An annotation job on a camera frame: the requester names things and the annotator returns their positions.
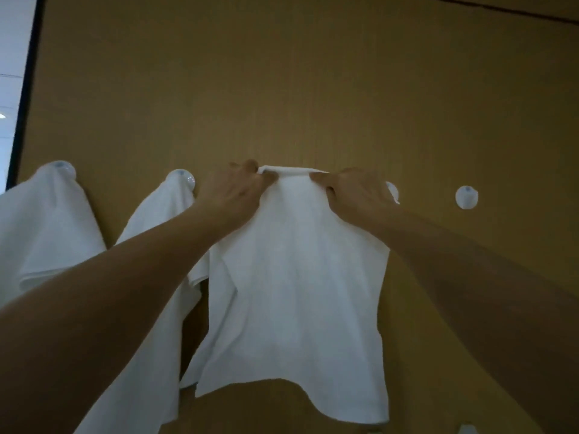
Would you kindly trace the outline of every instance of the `hanging towel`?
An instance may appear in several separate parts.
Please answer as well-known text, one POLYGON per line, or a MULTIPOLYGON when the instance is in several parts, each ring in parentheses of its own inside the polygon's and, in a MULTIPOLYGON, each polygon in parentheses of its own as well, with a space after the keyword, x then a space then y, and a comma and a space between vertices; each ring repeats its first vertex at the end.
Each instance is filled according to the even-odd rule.
POLYGON ((389 249, 330 210, 314 170, 264 169, 280 178, 255 216, 193 269, 209 276, 209 330, 181 387, 197 382, 202 396, 287 379, 327 416, 383 423, 377 312, 389 249))
POLYGON ((105 251, 75 179, 70 163, 55 161, 0 195, 0 307, 105 251))
MULTIPOLYGON (((139 205, 117 244, 191 206, 194 186, 189 172, 172 171, 139 205)), ((156 434, 163 423, 177 418, 181 326, 201 298, 198 282, 190 276, 177 288, 131 361, 98 398, 76 434, 156 434)))

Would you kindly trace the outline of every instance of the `brown wall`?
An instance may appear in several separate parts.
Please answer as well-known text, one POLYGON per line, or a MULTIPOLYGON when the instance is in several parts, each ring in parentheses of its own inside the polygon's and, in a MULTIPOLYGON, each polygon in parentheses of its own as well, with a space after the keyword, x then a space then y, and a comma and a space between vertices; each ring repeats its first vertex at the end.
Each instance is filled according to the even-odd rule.
MULTIPOLYGON (((48 0, 20 179, 72 162, 112 244, 174 168, 375 168, 409 210, 579 293, 577 42, 430 0, 48 0)), ((396 256, 378 322, 386 432, 539 432, 396 256)), ((363 432, 268 381, 186 391, 166 432, 314 430, 363 432)))

